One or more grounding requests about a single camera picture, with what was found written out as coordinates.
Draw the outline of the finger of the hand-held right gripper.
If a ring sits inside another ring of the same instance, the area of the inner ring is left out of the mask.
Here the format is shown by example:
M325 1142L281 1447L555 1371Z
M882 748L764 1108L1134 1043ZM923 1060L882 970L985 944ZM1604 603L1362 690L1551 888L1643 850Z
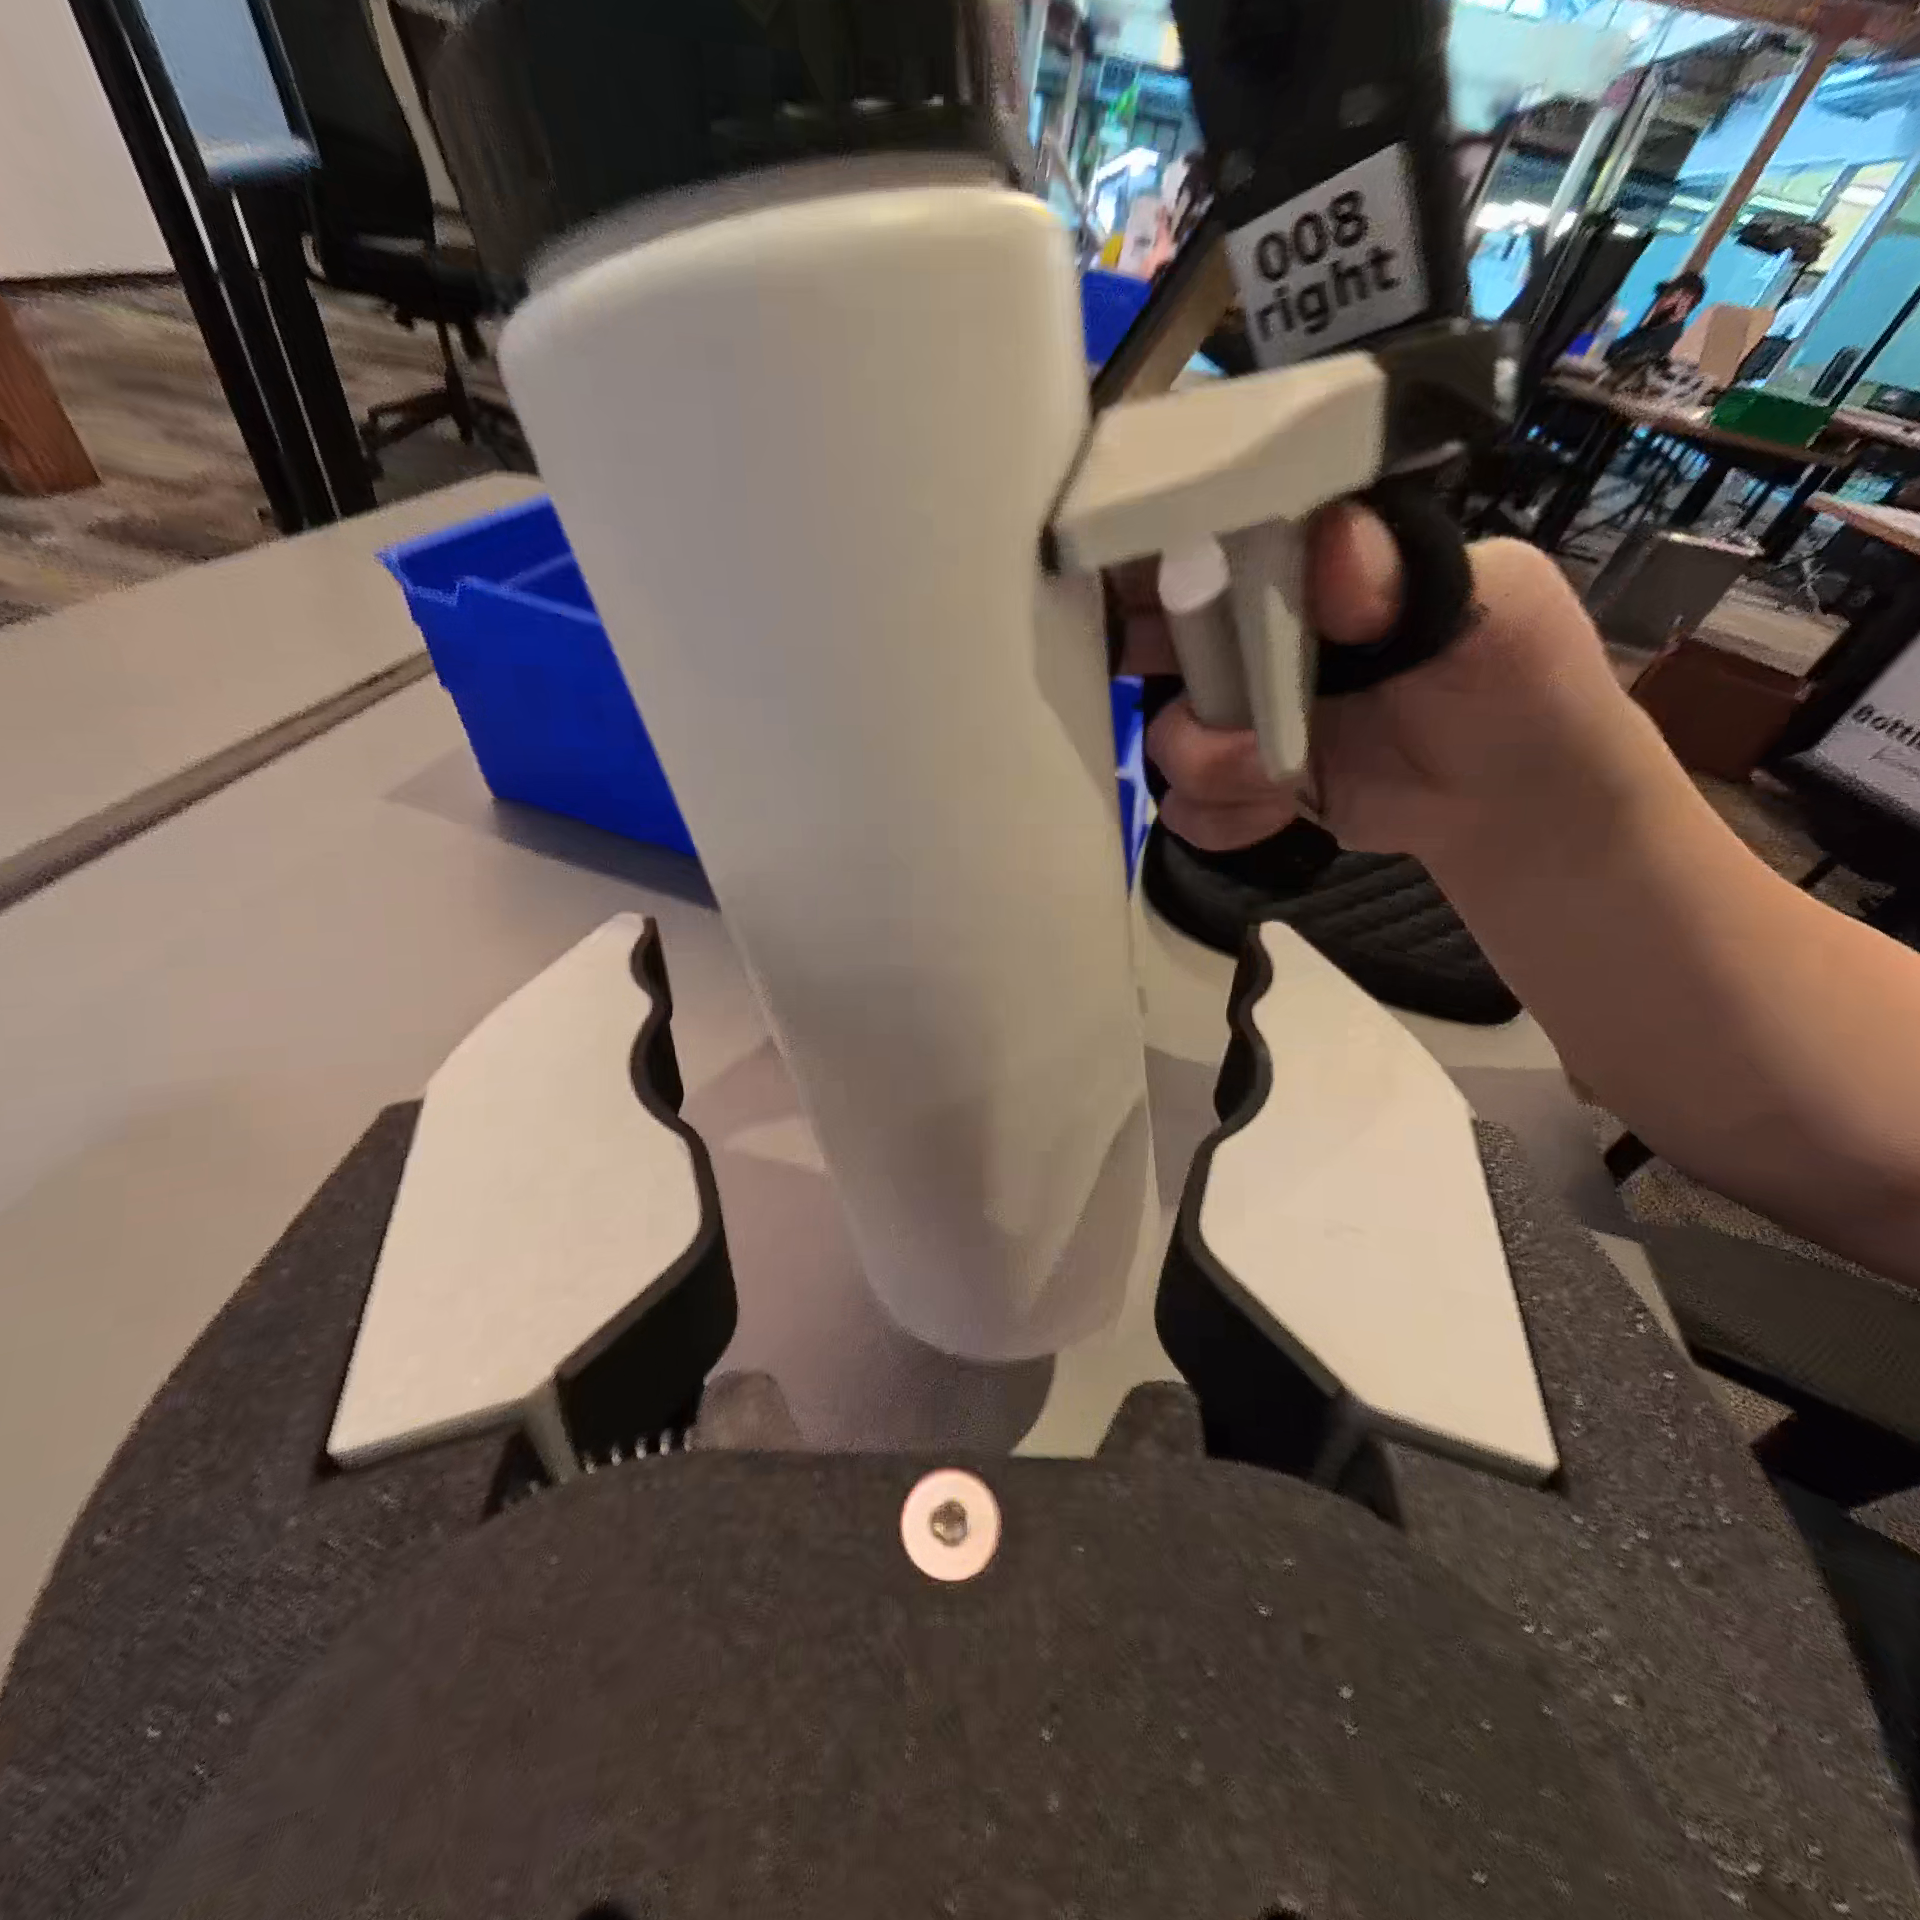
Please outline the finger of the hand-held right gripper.
M1388 376L1367 353L1126 400L1092 420L1041 543L1049 572L1299 524L1385 467Z

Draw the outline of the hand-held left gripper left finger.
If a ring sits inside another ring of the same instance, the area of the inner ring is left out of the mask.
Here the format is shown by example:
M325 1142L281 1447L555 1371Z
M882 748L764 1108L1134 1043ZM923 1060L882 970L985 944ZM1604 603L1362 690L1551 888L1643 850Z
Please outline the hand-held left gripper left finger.
M614 916L426 1083L326 1432L345 1472L485 1433L546 1480L698 1415L735 1330L659 924Z

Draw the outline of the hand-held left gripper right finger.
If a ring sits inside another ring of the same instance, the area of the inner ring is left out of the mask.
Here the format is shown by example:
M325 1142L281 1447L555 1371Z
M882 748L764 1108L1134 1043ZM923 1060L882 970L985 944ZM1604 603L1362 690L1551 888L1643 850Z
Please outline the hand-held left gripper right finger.
M1285 927L1245 937L1227 1024L1157 1295L1210 1450L1330 1486L1385 1442L1550 1486L1546 1391L1449 1073Z

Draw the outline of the white bottle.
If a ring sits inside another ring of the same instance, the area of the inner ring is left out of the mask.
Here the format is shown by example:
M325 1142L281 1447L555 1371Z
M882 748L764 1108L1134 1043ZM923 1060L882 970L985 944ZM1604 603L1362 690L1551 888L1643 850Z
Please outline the white bottle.
M1108 1327L1154 1188L1063 225L770 179L540 254L499 342L583 584L903 1334Z

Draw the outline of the person's right forearm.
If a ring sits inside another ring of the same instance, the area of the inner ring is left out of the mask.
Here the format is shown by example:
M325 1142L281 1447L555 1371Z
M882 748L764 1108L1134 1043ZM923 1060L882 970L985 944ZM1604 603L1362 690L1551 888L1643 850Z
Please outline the person's right forearm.
M1653 1154L1836 1257L1915 1282L1915 951L1770 872L1622 705L1555 811L1514 976Z

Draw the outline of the person's right hand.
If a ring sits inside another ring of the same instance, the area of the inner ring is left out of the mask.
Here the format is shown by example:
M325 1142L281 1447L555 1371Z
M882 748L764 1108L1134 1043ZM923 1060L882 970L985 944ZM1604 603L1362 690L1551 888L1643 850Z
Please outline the person's right hand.
M1399 680L1318 703L1290 780L1267 774L1250 731L1206 728L1177 688L1142 734L1169 828L1236 850L1306 822L1345 848L1449 862L1524 833L1582 847L1690 787L1562 568L1514 537L1471 543L1467 562L1463 632Z

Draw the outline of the dark tilted stand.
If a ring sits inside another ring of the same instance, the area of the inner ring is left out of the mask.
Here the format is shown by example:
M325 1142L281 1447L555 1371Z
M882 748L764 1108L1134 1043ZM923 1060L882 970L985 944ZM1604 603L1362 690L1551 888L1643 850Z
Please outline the dark tilted stand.
M1090 377L1092 417L1170 394L1196 354L1242 311L1223 222L1210 211L1153 279L1137 320Z

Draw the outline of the black wrist rest pad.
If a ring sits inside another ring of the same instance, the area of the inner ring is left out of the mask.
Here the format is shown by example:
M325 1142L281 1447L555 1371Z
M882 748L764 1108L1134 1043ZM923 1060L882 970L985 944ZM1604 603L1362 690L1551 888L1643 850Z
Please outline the black wrist rest pad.
M1405 1015L1469 1027L1523 1018L1451 902L1407 856L1351 852L1303 822L1230 850L1197 848L1154 824L1140 889L1159 922L1230 961L1277 924Z

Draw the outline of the black office chair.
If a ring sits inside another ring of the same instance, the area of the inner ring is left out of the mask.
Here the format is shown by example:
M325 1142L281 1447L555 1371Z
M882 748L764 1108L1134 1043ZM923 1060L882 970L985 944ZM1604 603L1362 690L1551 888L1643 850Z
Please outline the black office chair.
M477 254L445 247L426 162L378 48L369 4L277 3L277 35L292 72L319 170L307 187L314 279L381 305L403 330L438 346L431 390L371 408L359 444L373 474L381 456L431 425L501 467L530 474L532 452L506 400L477 394L468 363L490 360L482 322L499 311Z
M1606 320L1647 243L1651 232L1620 222L1614 209L1579 214L1507 310L1502 327L1515 339L1521 386L1499 444L1469 463L1469 536L1507 534L1507 503L1551 467L1551 456L1534 444L1535 428L1559 404L1547 379L1573 342Z

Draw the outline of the grey trash can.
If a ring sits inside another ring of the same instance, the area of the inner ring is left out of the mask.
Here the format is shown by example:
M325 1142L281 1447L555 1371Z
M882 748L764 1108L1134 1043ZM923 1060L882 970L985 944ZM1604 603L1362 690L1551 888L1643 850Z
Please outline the grey trash can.
M1585 606L1606 642L1659 652L1691 635L1757 555L1751 537L1634 534L1599 566Z

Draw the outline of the brown cardboard box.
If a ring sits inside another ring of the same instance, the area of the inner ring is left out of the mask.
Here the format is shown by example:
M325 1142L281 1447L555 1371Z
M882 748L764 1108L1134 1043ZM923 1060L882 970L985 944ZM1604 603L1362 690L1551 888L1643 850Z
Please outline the brown cardboard box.
M1748 784L1788 730L1809 681L1708 641L1670 641L1629 681L1676 760L1699 777Z

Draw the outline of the green box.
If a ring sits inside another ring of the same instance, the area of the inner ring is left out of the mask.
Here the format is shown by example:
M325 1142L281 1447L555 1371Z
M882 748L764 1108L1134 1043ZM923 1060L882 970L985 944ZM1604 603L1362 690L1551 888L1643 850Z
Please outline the green box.
M1836 408L1765 386L1735 386L1717 398L1710 425L1723 438L1777 448L1810 448L1833 425Z

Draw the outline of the black sign holder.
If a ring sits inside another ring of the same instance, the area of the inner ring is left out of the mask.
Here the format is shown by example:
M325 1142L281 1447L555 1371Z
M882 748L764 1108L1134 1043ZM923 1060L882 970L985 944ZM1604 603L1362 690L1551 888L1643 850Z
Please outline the black sign holder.
M1786 776L1823 850L1859 873L1915 883L1918 639L1865 647L1833 671L1810 707L1809 740Z

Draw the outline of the black table frame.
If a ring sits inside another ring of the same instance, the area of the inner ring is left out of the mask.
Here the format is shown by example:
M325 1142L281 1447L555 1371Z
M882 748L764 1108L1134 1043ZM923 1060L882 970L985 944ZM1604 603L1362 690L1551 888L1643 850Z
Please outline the black table frame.
M305 266L319 170L265 4L69 4L277 529L378 503Z

